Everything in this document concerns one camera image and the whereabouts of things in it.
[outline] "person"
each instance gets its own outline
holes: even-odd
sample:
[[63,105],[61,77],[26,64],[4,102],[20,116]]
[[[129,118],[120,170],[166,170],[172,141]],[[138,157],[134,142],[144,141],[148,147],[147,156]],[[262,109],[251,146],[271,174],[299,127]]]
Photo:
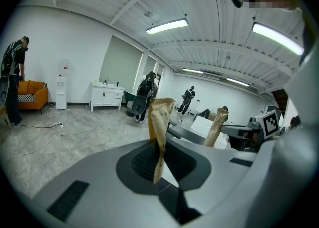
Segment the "person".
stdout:
[[188,110],[188,107],[190,106],[190,103],[191,103],[191,100],[195,97],[195,91],[194,91],[194,86],[192,86],[189,90],[186,90],[185,91],[185,94],[183,95],[183,98],[184,98],[184,102],[183,104],[180,106],[179,110],[178,110],[178,114],[181,113],[182,111],[182,114],[181,115],[185,115],[186,111]]
[[[158,82],[157,82],[157,80],[156,80],[156,74],[151,71],[151,72],[149,72],[147,75],[143,75],[143,76],[141,77],[141,82],[140,82],[138,91],[139,91],[141,85],[144,84],[146,80],[150,80],[150,81],[151,81],[153,91],[159,88],[159,84],[158,84]],[[145,113],[146,113],[147,107],[148,107],[148,105],[149,105],[149,103],[150,103],[150,100],[151,100],[151,96],[149,96],[149,97],[146,99],[146,106],[145,106],[145,109],[144,109],[143,113],[141,114],[141,116],[139,116],[139,115],[136,115],[136,116],[135,116],[135,122],[138,122],[139,124],[142,124],[142,123],[143,123],[144,117],[145,117]]]
[[25,81],[24,60],[25,52],[28,51],[29,43],[29,38],[24,36],[21,40],[11,43],[5,52],[7,53],[10,50],[10,48],[15,50],[15,70],[14,73],[9,77],[9,90],[6,99],[6,109],[8,112],[10,123],[15,125],[19,124],[22,120],[18,110],[18,88],[20,72],[22,81]]

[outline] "white wall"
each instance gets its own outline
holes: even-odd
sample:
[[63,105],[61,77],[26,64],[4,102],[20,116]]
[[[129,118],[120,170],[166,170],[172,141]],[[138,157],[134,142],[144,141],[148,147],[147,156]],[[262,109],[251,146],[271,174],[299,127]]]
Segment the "white wall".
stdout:
[[297,113],[297,110],[296,110],[293,102],[291,101],[291,99],[288,99],[282,126],[289,127],[291,118],[293,118],[293,117],[295,117],[297,115],[298,115],[298,113]]
[[168,93],[170,97],[177,98],[180,102],[185,91],[194,86],[195,98],[192,100],[190,109],[193,108],[201,112],[209,109],[216,113],[218,107],[227,106],[229,110],[228,121],[238,125],[247,125],[251,116],[260,115],[264,111],[265,105],[273,104],[251,94],[213,82],[174,74],[172,76],[173,87]]
[[172,89],[173,89],[173,79],[176,76],[173,73],[173,70],[169,67],[165,67],[163,74],[161,76],[159,90],[156,95],[156,98],[172,98]]
[[[59,61],[69,59],[67,101],[83,103],[90,101],[90,82],[99,80],[112,35],[141,51],[146,50],[129,36],[85,16],[51,8],[19,7],[1,35],[0,53],[4,53],[11,42],[28,36],[26,80],[47,82],[50,102],[55,101],[54,82]],[[152,57],[171,70],[155,54]]]

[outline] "ceiling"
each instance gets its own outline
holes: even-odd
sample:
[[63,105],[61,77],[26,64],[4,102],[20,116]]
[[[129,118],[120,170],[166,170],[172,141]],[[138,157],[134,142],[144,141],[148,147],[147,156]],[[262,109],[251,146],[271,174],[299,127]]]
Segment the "ceiling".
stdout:
[[[22,0],[82,14],[121,30],[167,62],[176,72],[192,68],[251,84],[260,94],[277,90],[294,75],[299,57],[252,32],[269,26],[302,46],[299,10],[235,8],[231,0]],[[144,13],[150,11],[152,16]],[[187,18],[188,27],[148,35],[153,25]]]

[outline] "striped cushion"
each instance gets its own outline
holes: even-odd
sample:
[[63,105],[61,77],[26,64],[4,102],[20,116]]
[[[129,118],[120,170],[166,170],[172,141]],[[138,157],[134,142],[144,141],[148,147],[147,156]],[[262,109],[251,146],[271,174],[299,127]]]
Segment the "striped cushion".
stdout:
[[19,102],[21,102],[21,103],[33,103],[33,102],[35,102],[35,95],[32,95],[32,94],[19,95]]

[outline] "orange armchair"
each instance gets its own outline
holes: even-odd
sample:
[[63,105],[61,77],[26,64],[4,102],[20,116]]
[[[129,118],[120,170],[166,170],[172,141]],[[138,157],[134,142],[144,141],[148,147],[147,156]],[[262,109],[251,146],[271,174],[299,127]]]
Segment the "orange armchair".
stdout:
[[40,110],[48,102],[48,88],[44,82],[26,81],[19,84],[19,109]]

